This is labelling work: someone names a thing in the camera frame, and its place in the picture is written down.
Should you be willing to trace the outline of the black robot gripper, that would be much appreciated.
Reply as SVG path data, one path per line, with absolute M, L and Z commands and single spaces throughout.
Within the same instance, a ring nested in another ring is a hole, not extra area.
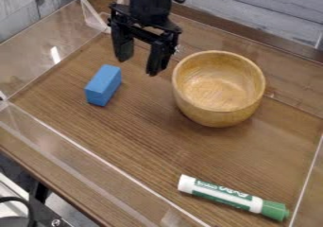
M 114 56 L 118 62 L 132 57 L 134 39 L 149 44 L 146 74 L 150 77 L 167 68 L 181 33 L 169 19 L 173 2 L 181 4 L 183 0 L 129 0 L 128 4 L 109 4 Z

